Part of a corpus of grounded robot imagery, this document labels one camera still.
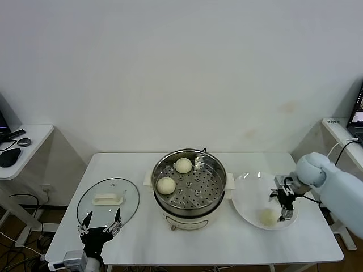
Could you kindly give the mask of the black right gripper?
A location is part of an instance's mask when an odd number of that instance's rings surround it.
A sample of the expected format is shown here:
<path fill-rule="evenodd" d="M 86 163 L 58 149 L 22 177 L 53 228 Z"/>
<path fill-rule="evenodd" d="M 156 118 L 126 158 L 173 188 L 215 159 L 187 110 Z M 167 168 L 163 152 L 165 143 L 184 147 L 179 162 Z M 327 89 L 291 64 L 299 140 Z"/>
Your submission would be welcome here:
<path fill-rule="evenodd" d="M 280 189 L 272 189 L 269 197 L 270 198 L 279 197 L 279 203 L 282 207 L 279 221 L 284 222 L 287 220 L 291 220 L 294 209 L 293 202 L 296 199 L 296 195 L 294 191 L 291 189 L 291 187 L 283 186 Z"/>

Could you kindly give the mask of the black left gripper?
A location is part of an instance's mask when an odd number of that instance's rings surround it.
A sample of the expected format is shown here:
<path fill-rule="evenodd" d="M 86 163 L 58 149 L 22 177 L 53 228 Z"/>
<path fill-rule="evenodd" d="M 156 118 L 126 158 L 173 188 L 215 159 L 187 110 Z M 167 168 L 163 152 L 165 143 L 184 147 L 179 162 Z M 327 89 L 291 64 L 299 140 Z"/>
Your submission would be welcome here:
<path fill-rule="evenodd" d="M 111 241 L 111 234 L 117 235 L 122 228 L 122 220 L 120 216 L 120 209 L 118 208 L 112 224 L 107 228 L 96 227 L 90 228 L 89 224 L 92 218 L 92 211 L 87 213 L 82 223 L 77 226 L 80 233 L 80 239 L 84 244 L 83 251 L 87 257 L 100 257 L 103 245 Z"/>

